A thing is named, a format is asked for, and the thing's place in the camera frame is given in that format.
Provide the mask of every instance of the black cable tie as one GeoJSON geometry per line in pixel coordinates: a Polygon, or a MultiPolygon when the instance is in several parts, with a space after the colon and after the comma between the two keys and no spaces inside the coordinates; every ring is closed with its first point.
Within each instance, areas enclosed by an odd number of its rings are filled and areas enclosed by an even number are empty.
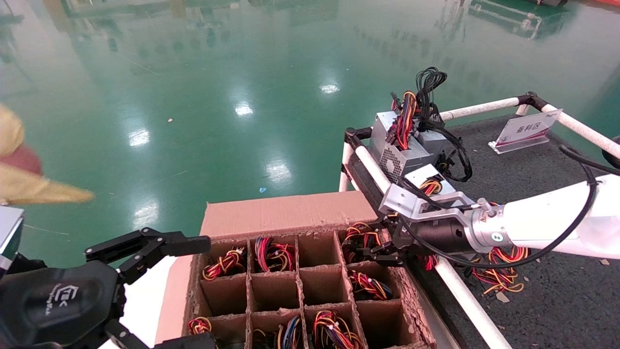
{"type": "Polygon", "coordinates": [[[588,186],[597,186],[599,184],[603,184],[603,181],[598,181],[598,180],[596,180],[596,178],[595,178],[594,181],[587,181],[587,185],[588,186]]]}

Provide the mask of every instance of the silver power supply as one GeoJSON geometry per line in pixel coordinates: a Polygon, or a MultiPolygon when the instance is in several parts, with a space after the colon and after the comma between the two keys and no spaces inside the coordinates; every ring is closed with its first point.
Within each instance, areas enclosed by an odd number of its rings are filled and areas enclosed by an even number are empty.
{"type": "Polygon", "coordinates": [[[400,151],[386,142],[388,130],[396,117],[393,111],[377,113],[368,145],[368,151],[392,183],[424,165],[434,165],[448,141],[435,131],[419,132],[409,139],[409,149],[400,151]]]}

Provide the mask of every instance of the wire bundle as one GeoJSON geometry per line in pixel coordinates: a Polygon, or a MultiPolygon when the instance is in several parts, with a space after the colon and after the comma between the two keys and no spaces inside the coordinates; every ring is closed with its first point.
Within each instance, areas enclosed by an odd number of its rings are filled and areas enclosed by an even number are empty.
{"type": "Polygon", "coordinates": [[[443,84],[446,79],[448,79],[448,74],[439,71],[434,66],[422,70],[415,76],[415,85],[418,88],[415,97],[420,106],[420,120],[439,122],[443,126],[437,105],[433,103],[433,90],[443,84]]]}
{"type": "Polygon", "coordinates": [[[414,113],[417,108],[417,98],[412,91],[405,91],[402,96],[401,114],[396,118],[395,129],[396,142],[401,150],[409,149],[409,135],[414,129],[414,113]]]}
{"type": "Polygon", "coordinates": [[[243,272],[246,270],[246,267],[242,264],[245,258],[246,248],[236,247],[226,252],[224,257],[219,257],[217,263],[208,265],[205,269],[202,269],[202,277],[207,281],[212,281],[234,270],[241,270],[243,272]]]}
{"type": "Polygon", "coordinates": [[[347,228],[347,234],[342,242],[342,252],[347,264],[363,261],[364,257],[358,248],[373,248],[379,246],[379,234],[368,224],[357,222],[347,228]]]}
{"type": "Polygon", "coordinates": [[[424,270],[431,271],[439,263],[437,255],[424,256],[424,270]]]}
{"type": "Polygon", "coordinates": [[[211,332],[211,322],[206,317],[197,317],[196,319],[189,320],[187,328],[192,335],[198,335],[201,333],[211,332]]]}
{"type": "Polygon", "coordinates": [[[269,271],[293,271],[295,268],[295,261],[293,259],[293,254],[289,251],[289,248],[293,247],[272,243],[272,241],[273,238],[271,237],[256,238],[254,251],[259,268],[264,273],[269,271]]]}
{"type": "Polygon", "coordinates": [[[298,315],[293,317],[286,328],[280,325],[276,336],[275,349],[297,349],[301,336],[301,319],[298,315]]]}
{"type": "Polygon", "coordinates": [[[348,277],[353,284],[353,293],[366,292],[372,298],[380,301],[387,301],[394,296],[394,292],[386,284],[377,279],[371,279],[366,274],[350,270],[348,277]]]}
{"type": "Polygon", "coordinates": [[[442,185],[437,179],[431,178],[422,183],[420,189],[423,190],[424,194],[427,196],[431,196],[433,194],[438,194],[442,189],[442,185]]]}
{"type": "MultiPolygon", "coordinates": [[[[501,264],[502,261],[506,263],[520,261],[527,256],[529,256],[529,248],[526,247],[513,247],[509,255],[499,247],[493,247],[487,258],[491,264],[501,264]]],[[[521,292],[525,287],[523,283],[516,283],[516,278],[519,275],[514,268],[484,269],[481,272],[474,268],[472,274],[483,283],[491,285],[483,294],[488,294],[493,290],[521,292]]]]}
{"type": "Polygon", "coordinates": [[[351,332],[347,322],[331,310],[322,310],[316,314],[312,335],[314,347],[318,349],[326,348],[330,342],[336,349],[361,349],[361,340],[357,334],[351,332]]]}
{"type": "MultiPolygon", "coordinates": [[[[427,179],[422,185],[420,189],[427,196],[431,196],[434,194],[438,194],[442,189],[441,182],[439,182],[435,178],[427,179]]],[[[436,255],[424,256],[424,270],[431,271],[439,262],[436,255]]]]}

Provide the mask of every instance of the cardboard flap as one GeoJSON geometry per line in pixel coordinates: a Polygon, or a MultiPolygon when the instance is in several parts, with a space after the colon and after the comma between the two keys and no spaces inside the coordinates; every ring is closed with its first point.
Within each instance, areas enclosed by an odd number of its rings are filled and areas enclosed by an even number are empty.
{"type": "Polygon", "coordinates": [[[208,204],[200,235],[218,240],[244,238],[375,219],[377,215],[359,191],[272,197],[208,204]]]}

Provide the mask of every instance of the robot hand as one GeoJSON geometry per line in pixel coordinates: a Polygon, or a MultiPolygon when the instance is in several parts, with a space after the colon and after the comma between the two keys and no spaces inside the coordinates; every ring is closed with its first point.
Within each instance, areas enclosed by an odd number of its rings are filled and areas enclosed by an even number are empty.
{"type": "MultiPolygon", "coordinates": [[[[16,209],[0,207],[0,213],[8,210],[16,209]]],[[[3,246],[19,243],[22,221],[21,217],[17,220],[11,236],[3,236],[3,246]]],[[[186,238],[181,232],[143,228],[86,249],[87,263],[82,266],[7,274],[0,280],[0,349],[96,349],[109,338],[120,348],[147,349],[118,321],[125,306],[124,285],[134,283],[165,256],[208,253],[210,249],[208,237],[186,238]],[[118,270],[107,265],[126,257],[118,270]]],[[[159,346],[195,345],[209,348],[214,343],[207,334],[159,346]]]]}

